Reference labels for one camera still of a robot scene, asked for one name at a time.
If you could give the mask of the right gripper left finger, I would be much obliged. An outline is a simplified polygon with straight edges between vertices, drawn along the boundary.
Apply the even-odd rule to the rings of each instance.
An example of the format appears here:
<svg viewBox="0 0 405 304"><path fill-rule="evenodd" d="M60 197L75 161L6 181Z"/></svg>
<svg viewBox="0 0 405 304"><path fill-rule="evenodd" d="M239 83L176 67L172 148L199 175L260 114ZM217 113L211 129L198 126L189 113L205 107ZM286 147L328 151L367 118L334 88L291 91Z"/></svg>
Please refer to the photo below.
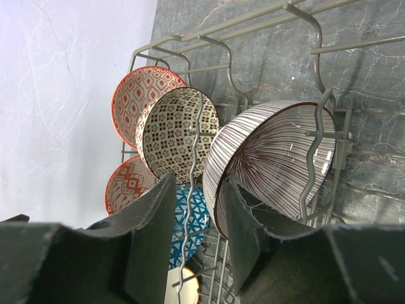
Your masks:
<svg viewBox="0 0 405 304"><path fill-rule="evenodd" d="M115 303L163 303L176 203L175 174L165 174L146 194L87 228L104 240L129 236Z"/></svg>

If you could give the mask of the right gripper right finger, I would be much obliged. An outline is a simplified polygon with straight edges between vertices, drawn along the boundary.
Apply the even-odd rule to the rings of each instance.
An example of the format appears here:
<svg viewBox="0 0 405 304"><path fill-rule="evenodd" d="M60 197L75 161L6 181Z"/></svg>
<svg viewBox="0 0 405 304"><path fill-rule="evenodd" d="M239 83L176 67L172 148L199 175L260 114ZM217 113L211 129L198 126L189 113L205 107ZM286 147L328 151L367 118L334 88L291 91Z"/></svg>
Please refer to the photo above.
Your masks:
<svg viewBox="0 0 405 304"><path fill-rule="evenodd" d="M248 206L248 202L257 202L258 199L235 177L225 179L224 193L233 287L234 293L241 295L263 271L282 241L305 236L315 229L269 206L260 210L269 226L261 224Z"/></svg>

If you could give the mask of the red lattice pattern bowl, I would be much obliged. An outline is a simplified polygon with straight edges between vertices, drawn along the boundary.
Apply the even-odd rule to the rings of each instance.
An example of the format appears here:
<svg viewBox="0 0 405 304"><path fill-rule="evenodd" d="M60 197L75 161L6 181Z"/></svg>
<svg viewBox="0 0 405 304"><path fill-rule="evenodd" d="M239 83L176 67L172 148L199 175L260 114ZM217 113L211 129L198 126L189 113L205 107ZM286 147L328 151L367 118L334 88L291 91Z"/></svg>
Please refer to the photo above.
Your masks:
<svg viewBox="0 0 405 304"><path fill-rule="evenodd" d="M190 186L177 185L176 207L173 220L173 234L170 248L170 258L168 269L175 269L182 264L182 245L185 238L184 225L188 215L187 198ZM204 240L206 230L209 227L209 212L205 202L203 192L199 188L194 188L190 200L191 216L188 221L189 237L185 245L185 259L190 259L198 250Z"/></svg>

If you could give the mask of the black striped white bowl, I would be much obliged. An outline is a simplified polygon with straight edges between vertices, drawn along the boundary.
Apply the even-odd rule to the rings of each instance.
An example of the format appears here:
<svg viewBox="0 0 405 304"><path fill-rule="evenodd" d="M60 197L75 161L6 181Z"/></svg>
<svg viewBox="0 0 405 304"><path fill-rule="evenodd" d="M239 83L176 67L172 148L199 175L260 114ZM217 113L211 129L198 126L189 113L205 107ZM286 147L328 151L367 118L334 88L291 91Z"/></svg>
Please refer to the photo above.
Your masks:
<svg viewBox="0 0 405 304"><path fill-rule="evenodd" d="M165 292L165 302L164 304L177 304L177 288L178 286L173 286L175 283L180 281L179 277L180 267L176 267L168 271L167 282L166 282L166 292ZM181 304L197 304L199 301L199 281L197 277L192 279L188 278L194 275L194 272L189 268L183 268L183 286L180 292Z"/></svg>

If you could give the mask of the purple striped white bowl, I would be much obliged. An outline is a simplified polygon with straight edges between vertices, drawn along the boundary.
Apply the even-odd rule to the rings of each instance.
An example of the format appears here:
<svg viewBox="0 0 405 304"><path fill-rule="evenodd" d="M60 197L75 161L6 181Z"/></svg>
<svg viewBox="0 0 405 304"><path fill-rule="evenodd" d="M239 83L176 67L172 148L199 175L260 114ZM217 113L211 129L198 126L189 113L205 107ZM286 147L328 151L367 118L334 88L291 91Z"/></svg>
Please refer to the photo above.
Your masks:
<svg viewBox="0 0 405 304"><path fill-rule="evenodd" d="M313 101L269 101L237 115L214 137L202 177L215 227L227 238L225 186L228 174L264 204L301 218L300 196L308 183L307 153L316 130Z"/></svg>

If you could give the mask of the multicolour scale pattern bowl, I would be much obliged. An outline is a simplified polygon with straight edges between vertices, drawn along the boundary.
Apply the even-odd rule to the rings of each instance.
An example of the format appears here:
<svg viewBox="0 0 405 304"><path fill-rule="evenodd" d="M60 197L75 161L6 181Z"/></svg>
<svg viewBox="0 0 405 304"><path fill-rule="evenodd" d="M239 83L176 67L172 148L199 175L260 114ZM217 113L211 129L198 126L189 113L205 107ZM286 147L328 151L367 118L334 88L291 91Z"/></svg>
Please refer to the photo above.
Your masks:
<svg viewBox="0 0 405 304"><path fill-rule="evenodd" d="M157 179L174 172L177 184L190 181L196 122L200 136L195 178L203 173L213 137L219 129L219 117L211 99L194 87L179 87L157 97L143 109L137 121L135 145L145 166Z"/></svg>

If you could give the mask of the grey wire dish rack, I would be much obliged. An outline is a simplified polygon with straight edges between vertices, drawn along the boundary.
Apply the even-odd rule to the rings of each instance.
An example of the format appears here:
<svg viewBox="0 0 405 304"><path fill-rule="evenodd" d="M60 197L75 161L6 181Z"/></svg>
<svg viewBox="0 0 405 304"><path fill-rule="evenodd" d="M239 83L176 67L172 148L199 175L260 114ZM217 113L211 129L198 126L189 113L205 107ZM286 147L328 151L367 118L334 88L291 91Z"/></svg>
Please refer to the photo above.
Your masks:
<svg viewBox="0 0 405 304"><path fill-rule="evenodd" d="M159 1L140 60L211 95L223 123L332 88L344 140L309 223L404 223L403 1Z"/></svg>

